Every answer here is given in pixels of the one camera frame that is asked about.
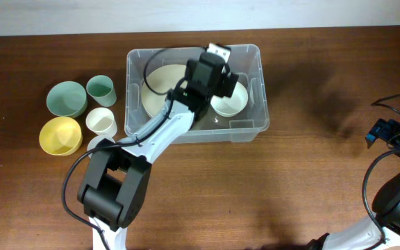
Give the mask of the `grey translucent cup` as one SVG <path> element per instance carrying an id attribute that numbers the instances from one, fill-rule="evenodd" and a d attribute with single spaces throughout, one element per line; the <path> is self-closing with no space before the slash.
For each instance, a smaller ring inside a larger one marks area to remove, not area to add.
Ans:
<path id="1" fill-rule="evenodd" d="M 87 150 L 88 151 L 92 150 L 99 145 L 114 144 L 114 143 L 115 143 L 115 140 L 113 138 L 108 137 L 106 135 L 98 135 L 90 140 L 90 142 L 87 145 Z"/>

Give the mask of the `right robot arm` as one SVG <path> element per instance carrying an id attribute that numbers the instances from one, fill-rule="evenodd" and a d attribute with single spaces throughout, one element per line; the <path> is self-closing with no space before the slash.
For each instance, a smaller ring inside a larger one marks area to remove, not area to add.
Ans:
<path id="1" fill-rule="evenodd" d="M 390 110 L 400 111 L 388 106 Z M 339 233 L 326 233 L 311 240 L 307 249 L 389 249 L 400 247 L 400 172 L 386 182 L 377 192 L 372 205 L 367 200 L 367 184 L 375 166 L 388 156 L 400 158 L 400 122 L 378 119 L 365 137 L 368 147 L 377 139 L 386 143 L 388 151 L 378 156 L 367 168 L 362 181 L 362 202 L 367 216 Z"/>

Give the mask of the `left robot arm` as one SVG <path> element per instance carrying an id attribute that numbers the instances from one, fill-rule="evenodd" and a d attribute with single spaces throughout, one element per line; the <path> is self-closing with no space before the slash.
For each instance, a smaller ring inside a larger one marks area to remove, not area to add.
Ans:
<path id="1" fill-rule="evenodd" d="M 162 110 L 135 135 L 101 142 L 91 157 L 77 199 L 89 217 L 94 249 L 125 249 L 126 229 L 137 217 L 147 192 L 151 166 L 178 137 L 208 112 L 213 97 L 230 97 L 238 81 L 228 65 L 231 48 L 209 44 L 186 63 Z"/>

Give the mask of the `yellow small bowl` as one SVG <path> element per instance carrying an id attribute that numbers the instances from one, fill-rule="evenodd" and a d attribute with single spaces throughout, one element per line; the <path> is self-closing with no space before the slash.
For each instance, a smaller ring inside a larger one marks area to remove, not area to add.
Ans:
<path id="1" fill-rule="evenodd" d="M 76 152 L 83 141 L 79 123 L 70 117 L 56 117 L 48 121 L 39 135 L 43 151 L 52 156 L 68 156 Z"/>

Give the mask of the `beige bowl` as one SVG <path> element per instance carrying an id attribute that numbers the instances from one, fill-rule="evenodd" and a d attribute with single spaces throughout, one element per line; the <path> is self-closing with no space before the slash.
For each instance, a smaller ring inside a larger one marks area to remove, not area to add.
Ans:
<path id="1" fill-rule="evenodd" d="M 163 93 L 163 95 L 158 95 L 152 92 L 145 83 L 143 84 L 141 91 L 142 105 L 150 117 L 154 117 L 162 110 L 166 92 L 176 87 L 176 84 L 185 76 L 185 70 L 185 65 L 165 65 L 147 76 L 147 83 L 151 89 Z"/>

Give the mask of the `white small bowl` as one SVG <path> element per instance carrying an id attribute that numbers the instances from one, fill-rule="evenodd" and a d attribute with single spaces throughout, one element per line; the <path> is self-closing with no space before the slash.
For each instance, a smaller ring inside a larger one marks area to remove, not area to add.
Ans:
<path id="1" fill-rule="evenodd" d="M 231 97 L 214 96 L 210 101 L 210 105 L 218 115 L 233 117 L 245 108 L 248 99 L 247 89 L 243 84 L 237 82 Z"/>

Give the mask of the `cream white cup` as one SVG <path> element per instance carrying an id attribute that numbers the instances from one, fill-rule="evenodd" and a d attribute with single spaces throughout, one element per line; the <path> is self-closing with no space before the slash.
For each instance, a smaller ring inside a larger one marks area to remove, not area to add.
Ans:
<path id="1" fill-rule="evenodd" d="M 108 108 L 95 108 L 85 119 L 86 126 L 97 135 L 113 138 L 117 134 L 117 123 L 113 112 Z"/>

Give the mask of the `mint green cup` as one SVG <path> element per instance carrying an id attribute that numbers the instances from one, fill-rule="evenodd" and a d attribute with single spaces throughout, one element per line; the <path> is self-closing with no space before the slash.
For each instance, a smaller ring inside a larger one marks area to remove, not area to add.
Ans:
<path id="1" fill-rule="evenodd" d="M 111 107 L 117 101 L 113 81 L 105 75 L 92 77 L 86 85 L 87 93 L 101 106 Z"/>

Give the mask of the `mint green small bowl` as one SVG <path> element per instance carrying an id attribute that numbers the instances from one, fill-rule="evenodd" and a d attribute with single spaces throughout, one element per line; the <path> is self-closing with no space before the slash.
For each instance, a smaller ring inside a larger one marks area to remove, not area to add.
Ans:
<path id="1" fill-rule="evenodd" d="M 74 81 L 55 85 L 47 95 L 47 108 L 55 116 L 76 118 L 85 112 L 87 102 L 85 88 Z"/>

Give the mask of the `clear plastic storage bin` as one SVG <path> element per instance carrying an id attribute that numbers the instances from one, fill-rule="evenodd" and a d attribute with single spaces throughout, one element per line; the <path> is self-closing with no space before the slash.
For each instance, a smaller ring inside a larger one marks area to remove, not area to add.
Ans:
<path id="1" fill-rule="evenodd" d="M 239 75 L 238 82 L 245 86 L 248 102 L 244 109 L 233 117 L 222 117 L 212 108 L 190 131 L 178 137 L 176 144 L 200 142 L 250 142 L 257 134 L 269 127 L 269 110 L 265 93 L 260 49 L 254 44 L 233 44 L 228 64 L 233 73 Z M 165 51 L 155 58 L 157 49 L 134 49 L 126 57 L 126 107 L 124 131 L 136 133 L 151 117 L 146 112 L 141 91 L 143 69 L 148 64 L 147 74 L 166 65 L 184 65 L 189 59 L 197 59 L 203 49 L 182 47 Z"/>

